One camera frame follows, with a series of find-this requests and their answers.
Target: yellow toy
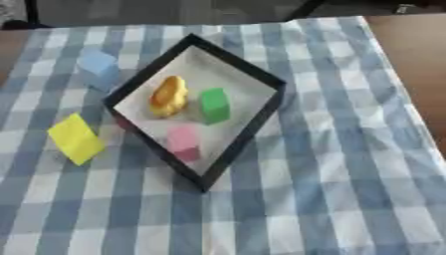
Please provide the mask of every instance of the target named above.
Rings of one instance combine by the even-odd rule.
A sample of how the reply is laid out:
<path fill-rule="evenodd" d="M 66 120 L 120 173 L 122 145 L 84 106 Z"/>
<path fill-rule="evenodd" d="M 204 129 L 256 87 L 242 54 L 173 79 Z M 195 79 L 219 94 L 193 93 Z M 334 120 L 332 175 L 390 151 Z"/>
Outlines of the yellow toy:
<path fill-rule="evenodd" d="M 105 148 L 78 113 L 48 129 L 56 146 L 76 165 L 81 165 Z"/>
<path fill-rule="evenodd" d="M 149 108 L 160 118 L 175 115 L 186 106 L 187 93 L 184 80 L 179 76 L 170 76 L 148 100 Z"/>

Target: toy block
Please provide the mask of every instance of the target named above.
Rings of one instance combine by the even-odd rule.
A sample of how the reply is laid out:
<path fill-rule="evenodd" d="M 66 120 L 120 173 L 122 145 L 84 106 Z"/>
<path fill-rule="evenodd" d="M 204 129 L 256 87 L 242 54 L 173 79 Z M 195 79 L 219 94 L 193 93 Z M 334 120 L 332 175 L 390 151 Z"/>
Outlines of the toy block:
<path fill-rule="evenodd" d="M 230 117 L 228 98 L 222 88 L 202 92 L 200 106 L 204 120 L 208 125 L 226 121 Z"/>
<path fill-rule="evenodd" d="M 78 70 L 84 83 L 103 92 L 108 92 L 119 78 L 116 58 L 100 51 L 83 53 Z"/>
<path fill-rule="evenodd" d="M 56 146 L 76 165 L 81 165 L 105 148 L 79 114 L 48 129 Z"/>
<path fill-rule="evenodd" d="M 183 161 L 194 161 L 200 157 L 198 137 L 190 125 L 181 125 L 169 130 L 167 148 Z"/>

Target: light blue cube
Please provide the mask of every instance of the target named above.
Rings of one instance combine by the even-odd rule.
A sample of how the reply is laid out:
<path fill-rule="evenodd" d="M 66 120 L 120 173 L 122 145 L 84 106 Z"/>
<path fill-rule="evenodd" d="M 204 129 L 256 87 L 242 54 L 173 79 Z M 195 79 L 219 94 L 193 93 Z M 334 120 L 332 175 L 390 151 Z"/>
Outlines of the light blue cube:
<path fill-rule="evenodd" d="M 103 92 L 108 92 L 119 80 L 116 58 L 100 51 L 84 52 L 78 60 L 78 70 L 86 85 Z"/>

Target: checkered tablecloth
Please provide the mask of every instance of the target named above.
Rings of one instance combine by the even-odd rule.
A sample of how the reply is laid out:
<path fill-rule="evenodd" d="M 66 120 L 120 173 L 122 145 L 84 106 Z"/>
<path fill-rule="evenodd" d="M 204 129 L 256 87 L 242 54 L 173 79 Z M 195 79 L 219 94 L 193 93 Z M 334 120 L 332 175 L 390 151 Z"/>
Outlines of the checkered tablecloth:
<path fill-rule="evenodd" d="M 206 194 L 74 71 L 100 49 L 125 80 L 191 32 L 288 82 Z M 80 167 L 46 133 L 74 112 L 107 143 Z M 0 254 L 446 254 L 443 158 L 360 17 L 37 30 L 0 90 L 0 130 Z"/>

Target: wooden table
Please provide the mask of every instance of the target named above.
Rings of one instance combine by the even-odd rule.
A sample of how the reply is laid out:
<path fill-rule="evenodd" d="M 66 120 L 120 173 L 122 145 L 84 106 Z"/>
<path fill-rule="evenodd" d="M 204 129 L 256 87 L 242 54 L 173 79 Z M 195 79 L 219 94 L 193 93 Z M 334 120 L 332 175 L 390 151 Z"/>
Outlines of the wooden table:
<path fill-rule="evenodd" d="M 367 21 L 446 156 L 446 14 L 368 17 Z M 0 84 L 29 33 L 0 32 Z"/>

